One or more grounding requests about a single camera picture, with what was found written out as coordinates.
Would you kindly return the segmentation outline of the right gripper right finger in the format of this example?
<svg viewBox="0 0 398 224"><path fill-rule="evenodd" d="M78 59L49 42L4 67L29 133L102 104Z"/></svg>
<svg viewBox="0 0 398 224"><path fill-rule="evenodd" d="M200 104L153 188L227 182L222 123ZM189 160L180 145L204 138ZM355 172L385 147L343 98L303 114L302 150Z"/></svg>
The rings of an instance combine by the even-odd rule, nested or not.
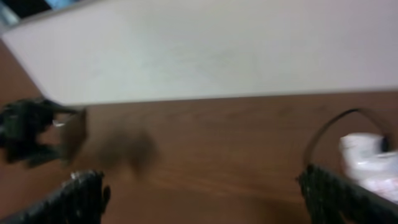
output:
<svg viewBox="0 0 398 224"><path fill-rule="evenodd" d="M327 169L308 165L296 178L312 224L397 224L397 204Z"/></svg>

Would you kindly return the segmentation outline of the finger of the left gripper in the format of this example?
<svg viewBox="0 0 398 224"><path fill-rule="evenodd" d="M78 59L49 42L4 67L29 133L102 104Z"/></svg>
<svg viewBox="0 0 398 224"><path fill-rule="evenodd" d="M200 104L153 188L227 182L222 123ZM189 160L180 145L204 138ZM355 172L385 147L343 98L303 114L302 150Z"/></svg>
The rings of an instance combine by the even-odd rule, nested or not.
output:
<svg viewBox="0 0 398 224"><path fill-rule="evenodd" d="M38 151L28 156L25 162L27 168L35 168L47 162L60 158L59 151L52 146L42 146Z"/></svg>
<svg viewBox="0 0 398 224"><path fill-rule="evenodd" d="M51 101L48 99L44 99L42 101L42 105L46 108L51 109L54 113L77 114L77 113L81 113L86 110L86 108L84 108L84 107L75 108L75 107L60 105L57 102L54 102L54 101Z"/></svg>

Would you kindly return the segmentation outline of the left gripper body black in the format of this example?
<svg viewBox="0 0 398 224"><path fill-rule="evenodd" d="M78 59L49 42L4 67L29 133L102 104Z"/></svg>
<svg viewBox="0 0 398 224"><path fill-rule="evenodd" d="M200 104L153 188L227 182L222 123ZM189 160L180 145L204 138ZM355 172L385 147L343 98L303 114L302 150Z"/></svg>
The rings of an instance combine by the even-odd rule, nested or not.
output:
<svg viewBox="0 0 398 224"><path fill-rule="evenodd" d="M42 105L44 98L23 99L1 110L1 148L8 164L26 162L28 156L48 144L37 137L52 124L54 112Z"/></svg>

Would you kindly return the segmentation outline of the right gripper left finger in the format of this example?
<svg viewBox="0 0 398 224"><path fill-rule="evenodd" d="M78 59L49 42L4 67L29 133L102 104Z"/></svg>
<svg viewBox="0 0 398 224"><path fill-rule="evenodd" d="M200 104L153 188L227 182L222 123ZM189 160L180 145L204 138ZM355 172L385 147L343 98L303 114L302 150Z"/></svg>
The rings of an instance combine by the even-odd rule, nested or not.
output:
<svg viewBox="0 0 398 224"><path fill-rule="evenodd" d="M2 224L100 224L111 197L104 174L86 170L71 178L43 200L1 219Z"/></svg>

